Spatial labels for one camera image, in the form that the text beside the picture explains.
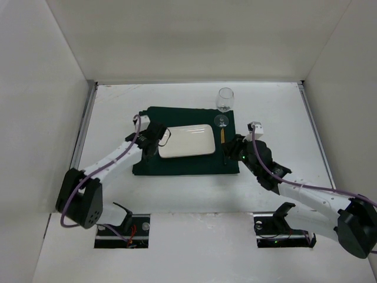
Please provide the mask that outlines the dark green cloth napkin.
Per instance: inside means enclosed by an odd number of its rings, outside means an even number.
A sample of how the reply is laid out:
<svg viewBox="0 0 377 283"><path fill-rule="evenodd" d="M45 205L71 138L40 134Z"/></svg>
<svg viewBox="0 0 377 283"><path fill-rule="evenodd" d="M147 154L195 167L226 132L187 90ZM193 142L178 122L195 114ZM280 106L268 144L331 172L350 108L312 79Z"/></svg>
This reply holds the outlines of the dark green cloth napkin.
<svg viewBox="0 0 377 283"><path fill-rule="evenodd" d="M158 154L135 164L135 176L231 175L240 173L237 161L224 160L221 148L221 128L214 123L218 110L203 108L173 108L150 106L139 112L166 127L208 124L212 127L216 151L210 155L163 159Z"/></svg>

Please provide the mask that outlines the gold knife black handle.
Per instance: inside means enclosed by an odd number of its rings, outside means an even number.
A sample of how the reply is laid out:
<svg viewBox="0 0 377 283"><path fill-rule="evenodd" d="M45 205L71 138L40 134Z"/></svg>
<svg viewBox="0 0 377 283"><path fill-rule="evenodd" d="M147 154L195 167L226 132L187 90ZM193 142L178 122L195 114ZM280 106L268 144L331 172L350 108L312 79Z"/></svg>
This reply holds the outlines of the gold knife black handle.
<svg viewBox="0 0 377 283"><path fill-rule="evenodd" d="M224 128L221 129L221 132L220 132L220 140L221 140L221 145L224 145L225 142L226 142ZM226 165L227 165L227 157L226 157L226 155L225 155L224 148L221 147L221 149L222 149L222 153L223 153L223 165L226 166Z"/></svg>

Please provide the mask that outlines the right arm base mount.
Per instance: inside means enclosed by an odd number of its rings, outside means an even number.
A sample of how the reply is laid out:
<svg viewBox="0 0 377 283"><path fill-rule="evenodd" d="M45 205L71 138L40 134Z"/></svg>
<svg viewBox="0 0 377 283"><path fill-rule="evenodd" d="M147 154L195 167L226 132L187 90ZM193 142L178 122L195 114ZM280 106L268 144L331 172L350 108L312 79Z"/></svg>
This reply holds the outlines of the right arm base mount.
<svg viewBox="0 0 377 283"><path fill-rule="evenodd" d="M314 233L292 229L286 222L288 212L295 206L285 202L274 212L253 214L258 248L313 248L316 245Z"/></svg>

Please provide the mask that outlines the clear wine glass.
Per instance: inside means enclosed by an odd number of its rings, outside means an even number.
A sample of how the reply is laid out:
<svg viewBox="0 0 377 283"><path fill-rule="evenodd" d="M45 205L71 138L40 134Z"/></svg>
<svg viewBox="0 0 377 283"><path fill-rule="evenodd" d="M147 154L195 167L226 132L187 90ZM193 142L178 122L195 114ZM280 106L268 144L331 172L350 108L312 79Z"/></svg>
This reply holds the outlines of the clear wine glass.
<svg viewBox="0 0 377 283"><path fill-rule="evenodd" d="M234 104L234 92L231 88L221 88L216 97L216 108L220 112L215 118L214 123L217 127L224 128L229 123L229 118L225 115L230 111Z"/></svg>

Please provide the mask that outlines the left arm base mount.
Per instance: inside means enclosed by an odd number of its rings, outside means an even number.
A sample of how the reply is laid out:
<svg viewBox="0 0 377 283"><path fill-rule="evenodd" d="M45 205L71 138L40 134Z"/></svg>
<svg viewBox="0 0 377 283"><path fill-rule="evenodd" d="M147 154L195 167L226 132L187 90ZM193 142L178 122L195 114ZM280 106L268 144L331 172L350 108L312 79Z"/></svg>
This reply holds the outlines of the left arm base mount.
<svg viewBox="0 0 377 283"><path fill-rule="evenodd" d="M118 203L104 205L95 235L95 249L146 249L151 215L134 214Z"/></svg>

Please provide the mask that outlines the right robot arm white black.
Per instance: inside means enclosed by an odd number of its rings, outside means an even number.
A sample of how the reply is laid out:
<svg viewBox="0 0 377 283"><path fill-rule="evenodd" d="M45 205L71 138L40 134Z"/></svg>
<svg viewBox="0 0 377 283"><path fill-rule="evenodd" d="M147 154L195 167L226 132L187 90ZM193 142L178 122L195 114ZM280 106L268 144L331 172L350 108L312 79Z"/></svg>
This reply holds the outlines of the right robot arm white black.
<svg viewBox="0 0 377 283"><path fill-rule="evenodd" d="M374 252L376 203L362 195L305 184L273 161L263 141L237 134L222 149L228 159L242 162L262 188L292 199L274 212L278 225L333 239L357 258L365 259Z"/></svg>

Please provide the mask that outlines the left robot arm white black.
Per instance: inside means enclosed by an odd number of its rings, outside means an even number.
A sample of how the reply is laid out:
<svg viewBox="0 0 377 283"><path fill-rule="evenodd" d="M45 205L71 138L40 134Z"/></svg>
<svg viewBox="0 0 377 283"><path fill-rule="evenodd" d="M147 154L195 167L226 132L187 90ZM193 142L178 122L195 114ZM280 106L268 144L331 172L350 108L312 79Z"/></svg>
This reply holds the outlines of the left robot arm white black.
<svg viewBox="0 0 377 283"><path fill-rule="evenodd" d="M159 122L136 122L135 132L106 157L85 169L67 171L55 205L61 226L126 226L131 212L117 203L104 203L103 189L129 167L153 157L166 131Z"/></svg>

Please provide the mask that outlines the white rectangular plate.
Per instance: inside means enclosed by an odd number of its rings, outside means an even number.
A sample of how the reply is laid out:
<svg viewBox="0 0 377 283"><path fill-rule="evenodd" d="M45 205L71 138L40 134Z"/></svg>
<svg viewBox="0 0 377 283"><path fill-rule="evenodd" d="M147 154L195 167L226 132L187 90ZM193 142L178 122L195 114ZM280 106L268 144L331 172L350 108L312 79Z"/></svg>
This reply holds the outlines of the white rectangular plate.
<svg viewBox="0 0 377 283"><path fill-rule="evenodd" d="M213 129L208 124L168 127L158 146L163 159L209 155L215 151Z"/></svg>

